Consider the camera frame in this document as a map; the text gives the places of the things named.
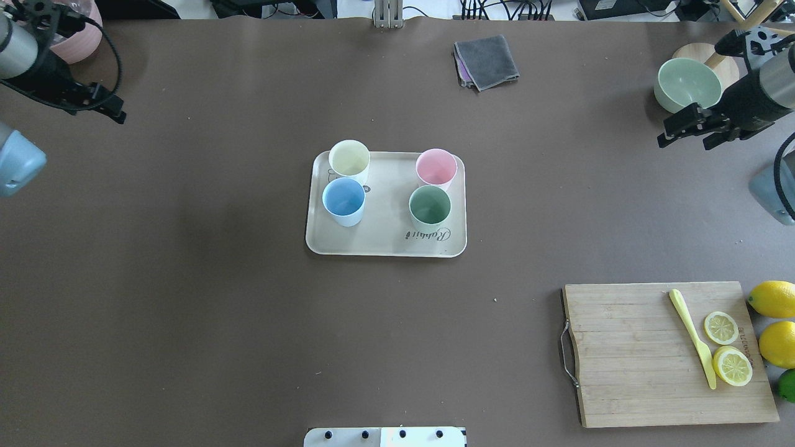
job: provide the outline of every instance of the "green cup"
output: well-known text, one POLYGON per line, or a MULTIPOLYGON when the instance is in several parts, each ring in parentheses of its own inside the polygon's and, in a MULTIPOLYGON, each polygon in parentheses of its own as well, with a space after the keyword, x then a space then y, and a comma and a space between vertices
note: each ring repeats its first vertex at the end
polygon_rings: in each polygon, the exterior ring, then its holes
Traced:
POLYGON ((450 216, 450 196, 438 186, 425 185, 414 190, 409 198, 409 212, 420 233, 433 233, 450 216))

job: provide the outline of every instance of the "table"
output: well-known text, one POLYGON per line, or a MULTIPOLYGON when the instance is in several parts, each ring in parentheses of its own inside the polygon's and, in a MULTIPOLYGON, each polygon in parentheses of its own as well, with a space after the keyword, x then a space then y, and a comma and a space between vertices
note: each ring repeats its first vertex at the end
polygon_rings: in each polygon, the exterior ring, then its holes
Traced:
MULTIPOLYGON (((399 424, 465 426, 472 446, 786 445, 780 399, 778 424, 586 430, 557 346, 566 284, 793 279, 792 228, 746 187, 793 116, 711 152, 655 142, 657 68, 729 28, 371 26, 109 24, 123 126, 0 91, 49 159, 0 203, 0 445, 289 446, 399 424), (497 33, 522 77, 462 89, 452 43, 497 33), (344 138, 459 155, 466 251, 313 254, 312 160, 344 138)), ((113 72, 105 47, 76 68, 113 72)))

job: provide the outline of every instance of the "plastic knife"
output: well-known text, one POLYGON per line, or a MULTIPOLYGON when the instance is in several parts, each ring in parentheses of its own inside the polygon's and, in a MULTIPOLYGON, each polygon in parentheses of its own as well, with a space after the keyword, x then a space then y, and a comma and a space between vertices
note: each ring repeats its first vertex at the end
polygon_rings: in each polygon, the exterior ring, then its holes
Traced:
POLYGON ((696 346, 696 352, 698 352, 698 356, 701 359, 701 366, 704 367, 704 374, 707 376, 707 383, 709 383, 709 387, 714 390, 717 387, 717 383, 715 370, 712 369, 712 352, 709 350, 707 344, 698 337, 696 326, 693 325, 693 320, 690 318, 690 311, 688 311, 688 305, 684 303, 682 293, 679 290, 671 289, 671 291, 668 292, 668 296, 671 298, 673 307, 677 309, 679 318, 682 319, 684 326, 688 330, 690 340, 692 340, 693 344, 696 346))

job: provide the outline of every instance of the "cutting board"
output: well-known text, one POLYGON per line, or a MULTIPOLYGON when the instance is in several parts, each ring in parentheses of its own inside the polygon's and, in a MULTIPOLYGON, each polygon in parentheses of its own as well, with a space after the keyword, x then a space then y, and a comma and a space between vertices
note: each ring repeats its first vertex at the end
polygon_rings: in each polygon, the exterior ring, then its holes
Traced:
POLYGON ((585 427, 778 422, 773 393, 739 282, 580 284, 564 288, 571 323, 580 418, 585 427), (753 364, 745 387, 718 378, 710 390, 696 349, 668 292, 679 289, 704 334, 713 311, 737 321, 732 343, 753 364))

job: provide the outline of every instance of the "cup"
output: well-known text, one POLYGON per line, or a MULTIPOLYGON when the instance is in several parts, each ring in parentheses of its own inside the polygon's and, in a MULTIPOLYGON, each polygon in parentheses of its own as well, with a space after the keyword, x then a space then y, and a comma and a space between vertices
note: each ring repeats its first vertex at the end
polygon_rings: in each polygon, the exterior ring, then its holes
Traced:
POLYGON ((332 147, 328 163, 340 177, 350 177, 364 185, 370 170, 370 151, 361 142, 343 140, 332 147))
POLYGON ((364 215, 364 188, 350 177, 336 178, 323 190, 323 206, 336 223, 353 227, 364 215))
POLYGON ((450 216, 450 196, 438 186, 425 185, 414 190, 409 198, 409 212, 420 233, 433 233, 450 216))
POLYGON ((44 152, 23 137, 19 130, 11 130, 0 122, 0 197, 15 194, 46 164, 44 152))
POLYGON ((417 158, 417 176, 424 185, 433 185, 444 191, 450 187, 458 173, 458 162, 444 149, 428 149, 417 158))

